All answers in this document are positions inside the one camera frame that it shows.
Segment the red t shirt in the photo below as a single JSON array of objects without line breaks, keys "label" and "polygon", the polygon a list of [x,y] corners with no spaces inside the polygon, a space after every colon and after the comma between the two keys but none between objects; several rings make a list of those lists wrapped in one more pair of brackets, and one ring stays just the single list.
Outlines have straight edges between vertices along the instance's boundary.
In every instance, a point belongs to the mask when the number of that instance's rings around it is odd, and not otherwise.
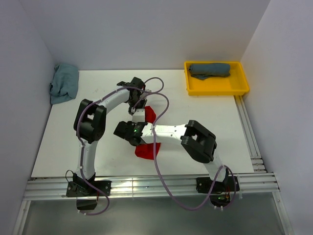
[{"label": "red t shirt", "polygon": [[[153,123],[156,119],[156,114],[151,106],[145,107],[145,121]],[[135,155],[142,159],[154,160],[154,144],[148,143],[135,147]]]}]

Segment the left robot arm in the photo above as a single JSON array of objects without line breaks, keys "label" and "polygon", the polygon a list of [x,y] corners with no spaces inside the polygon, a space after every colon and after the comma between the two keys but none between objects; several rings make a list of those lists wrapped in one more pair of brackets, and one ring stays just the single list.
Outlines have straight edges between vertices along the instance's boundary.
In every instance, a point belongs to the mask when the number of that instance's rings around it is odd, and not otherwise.
[{"label": "left robot arm", "polygon": [[146,100],[141,99],[144,93],[145,83],[134,77],[131,82],[117,83],[113,91],[97,101],[81,101],[73,126],[80,142],[79,162],[73,183],[83,195],[91,195],[95,191],[95,153],[98,141],[105,132],[107,114],[118,105],[127,103],[129,114],[132,115],[136,108],[145,106]]}]

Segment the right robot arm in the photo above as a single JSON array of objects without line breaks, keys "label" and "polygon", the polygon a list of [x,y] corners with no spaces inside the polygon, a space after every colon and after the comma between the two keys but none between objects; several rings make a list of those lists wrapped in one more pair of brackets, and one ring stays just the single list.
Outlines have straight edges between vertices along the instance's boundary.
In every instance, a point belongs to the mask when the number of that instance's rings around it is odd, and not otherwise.
[{"label": "right robot arm", "polygon": [[217,148],[216,136],[195,120],[173,126],[121,121],[113,134],[128,141],[132,146],[154,143],[180,145],[194,161],[206,165],[215,190],[221,191],[228,186],[228,173],[221,159],[214,156]]}]

